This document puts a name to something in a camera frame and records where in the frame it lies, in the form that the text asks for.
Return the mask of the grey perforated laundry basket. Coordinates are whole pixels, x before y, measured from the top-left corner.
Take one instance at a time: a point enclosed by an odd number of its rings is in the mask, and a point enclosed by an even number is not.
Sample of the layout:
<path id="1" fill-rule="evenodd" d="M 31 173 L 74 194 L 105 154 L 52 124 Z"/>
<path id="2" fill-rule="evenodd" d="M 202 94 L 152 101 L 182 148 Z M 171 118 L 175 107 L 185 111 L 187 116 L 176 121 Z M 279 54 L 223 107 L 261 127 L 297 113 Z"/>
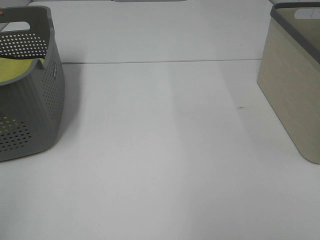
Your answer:
<path id="1" fill-rule="evenodd" d="M 29 26 L 1 32 L 0 58 L 33 59 L 24 74 L 0 82 L 0 159 L 9 161 L 54 145 L 65 102 L 65 77 L 48 7 L 3 8 L 0 21 Z"/>

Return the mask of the beige storage basket grey rim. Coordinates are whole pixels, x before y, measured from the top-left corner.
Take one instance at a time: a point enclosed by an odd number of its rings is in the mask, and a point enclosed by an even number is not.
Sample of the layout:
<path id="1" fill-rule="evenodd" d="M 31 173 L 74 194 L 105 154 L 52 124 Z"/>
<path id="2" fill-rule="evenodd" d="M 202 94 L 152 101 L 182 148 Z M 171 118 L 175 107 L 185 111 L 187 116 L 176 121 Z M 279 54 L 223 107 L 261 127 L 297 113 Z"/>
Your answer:
<path id="1" fill-rule="evenodd" d="M 279 2 L 257 84 L 300 155 L 320 163 L 320 3 Z"/>

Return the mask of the yellow-green cloth in basket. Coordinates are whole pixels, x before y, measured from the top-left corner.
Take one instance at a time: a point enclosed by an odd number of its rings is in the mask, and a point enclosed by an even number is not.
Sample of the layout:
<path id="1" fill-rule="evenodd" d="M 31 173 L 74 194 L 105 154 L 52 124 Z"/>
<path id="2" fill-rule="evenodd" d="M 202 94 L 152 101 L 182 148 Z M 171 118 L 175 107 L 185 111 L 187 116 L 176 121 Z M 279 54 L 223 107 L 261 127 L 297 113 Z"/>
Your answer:
<path id="1" fill-rule="evenodd" d="M 6 82 L 23 75 L 32 64 L 33 59 L 0 58 L 0 82 Z"/>

